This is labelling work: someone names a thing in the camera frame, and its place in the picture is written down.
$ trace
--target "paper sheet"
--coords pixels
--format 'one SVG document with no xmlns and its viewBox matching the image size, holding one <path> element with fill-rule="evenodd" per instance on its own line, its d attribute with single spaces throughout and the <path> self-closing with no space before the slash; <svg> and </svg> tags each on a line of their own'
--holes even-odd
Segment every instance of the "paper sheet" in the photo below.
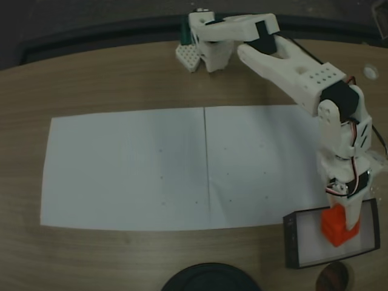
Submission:
<svg viewBox="0 0 388 291">
<path fill-rule="evenodd" d="M 295 210 L 327 205 L 316 173 L 317 126 L 290 105 L 54 118 L 41 224 L 195 230 L 281 223 Z"/>
<path fill-rule="evenodd" d="M 298 106 L 209 107 L 206 133 L 212 228 L 282 223 L 328 205 L 318 121 Z"/>
<path fill-rule="evenodd" d="M 54 118 L 48 141 L 41 224 L 209 227 L 202 108 Z"/>
</svg>

